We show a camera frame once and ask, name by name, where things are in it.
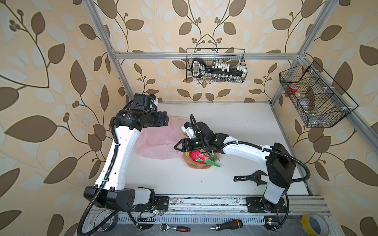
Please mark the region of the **pink plastic bag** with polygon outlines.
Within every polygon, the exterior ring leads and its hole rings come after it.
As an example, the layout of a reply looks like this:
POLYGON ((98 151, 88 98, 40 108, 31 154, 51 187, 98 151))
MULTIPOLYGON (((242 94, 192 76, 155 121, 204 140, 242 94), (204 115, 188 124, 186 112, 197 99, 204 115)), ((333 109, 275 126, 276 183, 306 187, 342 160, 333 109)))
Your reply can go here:
POLYGON ((186 138, 182 126, 187 122, 184 117, 170 117, 168 126, 142 129, 135 148, 139 156, 156 160, 179 158, 182 152, 174 146, 186 138))

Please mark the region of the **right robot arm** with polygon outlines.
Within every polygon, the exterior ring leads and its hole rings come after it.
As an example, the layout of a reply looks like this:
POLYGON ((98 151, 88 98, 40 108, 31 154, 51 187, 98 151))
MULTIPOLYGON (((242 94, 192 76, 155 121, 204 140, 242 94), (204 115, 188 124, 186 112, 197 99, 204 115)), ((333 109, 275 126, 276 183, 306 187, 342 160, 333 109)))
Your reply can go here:
POLYGON ((287 193, 291 184, 305 182, 311 176, 309 168, 289 155, 279 143, 263 146, 240 141, 227 134, 214 133, 203 122, 185 123, 182 130, 188 137, 181 139, 174 146, 177 151, 202 150, 210 157, 215 157, 216 153, 236 155, 266 167, 269 182, 260 199, 263 211, 276 211, 281 197, 287 193))

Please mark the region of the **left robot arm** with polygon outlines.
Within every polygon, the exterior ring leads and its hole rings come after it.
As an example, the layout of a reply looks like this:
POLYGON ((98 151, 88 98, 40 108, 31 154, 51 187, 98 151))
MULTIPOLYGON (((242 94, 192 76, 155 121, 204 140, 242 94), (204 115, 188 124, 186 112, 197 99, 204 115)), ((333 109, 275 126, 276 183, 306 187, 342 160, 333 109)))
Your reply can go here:
POLYGON ((84 191, 84 197, 89 200, 77 227, 79 236, 90 236, 100 229, 118 212, 129 213, 133 207, 141 205, 144 208, 154 208, 155 192, 149 188, 126 188, 126 170, 141 130, 148 127, 164 127, 169 123, 167 112, 145 113, 142 111, 122 110, 110 122, 113 136, 108 159, 95 182, 84 191), (97 226, 88 232, 83 227, 91 208, 97 206, 112 212, 97 226))

